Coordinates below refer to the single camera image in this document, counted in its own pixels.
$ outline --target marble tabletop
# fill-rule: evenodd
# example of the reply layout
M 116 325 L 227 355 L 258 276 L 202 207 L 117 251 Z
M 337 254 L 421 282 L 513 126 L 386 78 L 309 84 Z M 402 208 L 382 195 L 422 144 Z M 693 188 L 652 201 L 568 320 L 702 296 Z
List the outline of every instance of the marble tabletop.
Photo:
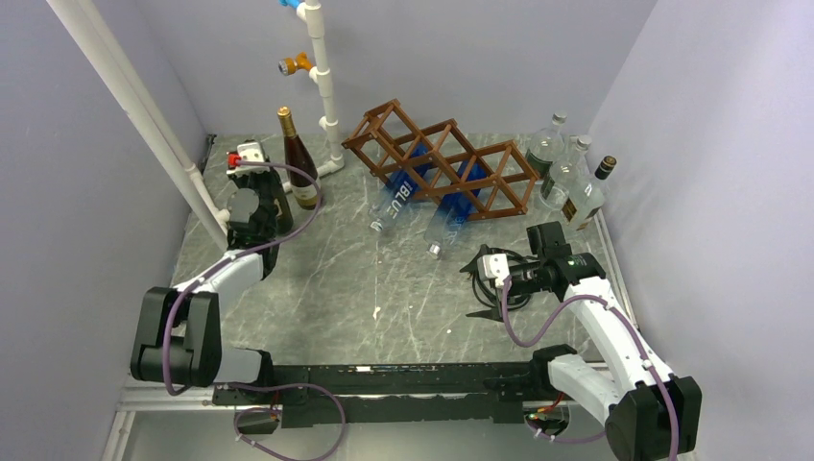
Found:
M 235 186 L 225 174 L 226 155 L 245 139 L 258 139 L 273 161 L 282 161 L 279 135 L 218 136 L 203 178 L 218 206 Z M 515 138 L 512 134 L 468 134 L 475 147 Z M 324 135 L 302 140 L 317 164 L 328 159 Z M 422 235 L 435 210 L 431 202 L 411 204 L 391 232 L 370 229 L 368 210 L 380 183 L 350 151 L 346 167 L 322 179 L 325 205 L 312 226 L 285 243 L 270 276 L 244 292 L 221 323 L 225 344 L 271 352 L 280 365 L 394 364 L 526 361 L 524 350 L 503 325 L 466 314 L 483 310 L 459 269 L 482 243 L 530 253 L 526 228 L 557 219 L 533 194 L 529 212 L 467 223 L 456 247 L 440 260 L 427 252 Z M 308 211 L 290 200 L 295 226 Z M 587 229 L 565 230 L 574 253 L 591 252 L 609 273 L 614 290 L 627 300 L 614 271 L 610 241 L 594 219 Z M 221 252 L 190 214 L 173 282 L 199 274 Z M 557 306 L 552 294 L 538 293 L 511 319 L 521 338 L 530 338 Z M 586 361 L 601 361 L 584 328 L 565 311 L 539 343 L 569 344 Z

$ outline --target bottle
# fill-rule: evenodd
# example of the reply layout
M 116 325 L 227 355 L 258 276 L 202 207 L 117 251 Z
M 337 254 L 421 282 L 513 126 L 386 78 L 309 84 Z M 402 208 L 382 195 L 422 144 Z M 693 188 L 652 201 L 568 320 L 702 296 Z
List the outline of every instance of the bottle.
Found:
M 562 209 L 565 199 L 568 198 L 568 189 L 583 175 L 581 164 L 591 139 L 587 134 L 581 134 L 573 144 L 573 149 L 563 158 L 554 162 L 548 172 L 542 177 L 539 187 L 539 197 L 542 204 L 551 209 Z
M 291 111 L 283 106 L 277 111 L 277 117 L 280 119 L 280 126 L 285 136 L 283 138 L 285 164 L 299 168 L 319 183 L 320 179 L 317 176 L 314 159 L 308 154 L 308 150 L 302 144 L 302 139 L 299 139 L 297 135 L 294 120 L 291 119 Z M 317 188 L 309 180 L 289 171 L 288 181 L 291 183 L 291 193 L 300 208 L 314 209 L 317 206 Z
M 410 158 L 420 157 L 428 152 L 423 144 L 416 146 Z M 432 167 L 432 163 L 426 163 L 415 168 L 416 173 L 422 177 L 427 170 Z M 393 172 L 381 188 L 379 199 L 371 206 L 369 215 L 373 217 L 371 229 L 382 232 L 385 229 L 395 226 L 396 219 L 401 214 L 401 210 L 407 206 L 410 198 L 419 190 L 419 185 L 404 170 Z
M 596 168 L 593 178 L 580 178 L 568 190 L 568 198 L 563 205 L 563 215 L 567 225 L 577 231 L 587 227 L 590 218 L 605 203 L 605 179 L 616 166 L 616 158 L 607 156 Z
M 458 176 L 464 174 L 467 169 L 467 162 L 458 168 Z M 482 180 L 486 177 L 486 172 L 477 164 L 469 171 L 467 181 Z M 473 189 L 470 192 L 477 197 L 481 189 Z M 446 194 L 441 199 L 441 204 L 435 210 L 430 225 L 424 231 L 424 240 L 429 244 L 427 252 L 438 259 L 442 253 L 455 245 L 461 229 L 464 227 L 469 215 L 472 214 L 474 206 L 463 192 Z
M 560 133 L 560 128 L 567 117 L 568 114 L 564 111 L 554 112 L 554 116 L 551 117 L 551 125 L 532 135 L 531 143 L 526 150 L 526 160 L 532 165 L 532 168 L 538 171 L 541 178 L 565 150 L 565 139 Z

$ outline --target wooden wine rack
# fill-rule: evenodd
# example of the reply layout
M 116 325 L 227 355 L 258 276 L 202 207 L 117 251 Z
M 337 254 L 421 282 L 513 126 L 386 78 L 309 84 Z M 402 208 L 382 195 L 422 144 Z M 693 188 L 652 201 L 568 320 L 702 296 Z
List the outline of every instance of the wooden wine rack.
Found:
M 388 117 L 395 114 L 401 122 L 409 129 L 409 133 L 393 138 L 387 130 L 383 128 Z M 440 133 L 441 135 L 433 143 L 428 136 Z M 458 143 L 464 148 L 460 154 L 443 156 L 441 147 L 443 142 L 452 134 Z M 362 150 L 363 146 L 375 141 L 381 146 L 384 155 L 378 161 L 373 161 Z M 401 146 L 410 143 L 405 150 Z M 419 144 L 427 148 L 427 153 L 413 157 L 413 153 Z M 475 149 L 469 140 L 458 130 L 458 124 L 454 119 L 444 120 L 441 123 L 419 129 L 410 117 L 401 109 L 397 99 L 393 99 L 381 106 L 365 112 L 365 117 L 359 126 L 353 131 L 348 139 L 342 143 L 346 149 L 350 149 L 362 162 L 371 170 L 371 174 L 384 183 L 393 172 L 402 170 L 416 182 L 419 191 L 413 196 L 416 200 L 429 199 L 439 204 L 441 198 L 446 194 L 461 192 L 472 203 L 475 212 L 469 215 L 469 220 L 482 220 L 491 218 L 501 218 L 504 216 L 516 216 L 525 214 L 528 211 L 526 204 L 532 195 L 535 181 L 539 179 L 537 171 L 532 168 L 528 161 L 517 149 L 513 140 L 499 142 L 491 146 Z M 484 161 L 484 157 L 501 154 L 497 168 L 492 170 Z M 507 162 L 513 158 L 519 165 L 521 173 L 503 176 Z M 456 163 L 465 161 L 466 168 L 461 176 L 457 169 L 453 167 Z M 416 167 L 432 163 L 427 174 L 433 173 L 432 180 L 426 181 L 422 175 L 416 172 Z M 481 180 L 468 181 L 467 178 L 474 165 L 478 165 L 486 173 L 486 177 Z M 449 185 L 436 186 L 442 177 L 449 180 Z M 519 197 L 509 187 L 513 182 L 528 181 L 528 185 L 522 197 Z M 491 194 L 485 203 L 476 197 L 472 190 L 486 189 L 491 187 Z M 513 206 L 502 209 L 492 209 L 492 205 L 498 195 L 502 193 Z

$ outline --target white wall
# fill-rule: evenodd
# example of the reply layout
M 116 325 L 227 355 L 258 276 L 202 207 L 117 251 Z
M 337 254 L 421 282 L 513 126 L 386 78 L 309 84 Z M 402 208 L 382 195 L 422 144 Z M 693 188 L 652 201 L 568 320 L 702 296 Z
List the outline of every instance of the white wall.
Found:
M 590 132 L 645 336 L 704 460 L 814 451 L 814 5 L 659 0 Z
M 291 106 L 318 133 L 322 100 L 277 62 L 311 54 L 304 24 L 276 0 L 136 0 L 210 133 L 277 133 Z M 419 125 L 531 132 L 565 108 L 587 130 L 656 0 L 324 0 L 340 124 L 399 98 Z
M 103 12 L 136 31 L 123 45 L 200 155 L 203 127 L 130 1 Z M 46 2 L 4 2 L 0 63 L 0 459 L 98 459 L 188 208 Z

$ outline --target blue bottle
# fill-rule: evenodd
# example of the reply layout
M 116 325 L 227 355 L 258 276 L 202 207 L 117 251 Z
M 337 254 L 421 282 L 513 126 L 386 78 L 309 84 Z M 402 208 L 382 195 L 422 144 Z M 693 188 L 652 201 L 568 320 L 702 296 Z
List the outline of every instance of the blue bottle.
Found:
M 464 162 L 458 168 L 458 176 L 464 174 L 467 169 L 468 162 Z M 486 177 L 486 172 L 478 165 L 472 166 L 469 171 L 467 181 L 482 180 Z M 473 189 L 470 192 L 477 197 L 481 189 Z M 438 205 L 435 214 L 430 220 L 430 225 L 424 231 L 424 240 L 427 241 L 429 246 L 427 252 L 434 258 L 438 259 L 441 254 L 455 245 L 461 230 L 464 228 L 474 206 L 464 196 L 463 192 L 455 192 L 454 194 L 446 194 Z
M 410 157 L 420 157 L 427 152 L 426 146 L 419 144 Z M 417 166 L 416 173 L 423 177 L 432 166 L 432 163 Z M 402 170 L 393 172 L 381 189 L 378 202 L 371 207 L 370 215 L 373 217 L 371 229 L 381 232 L 395 226 L 395 220 L 401 214 L 402 209 L 407 206 L 410 198 L 418 190 L 419 185 L 410 175 Z

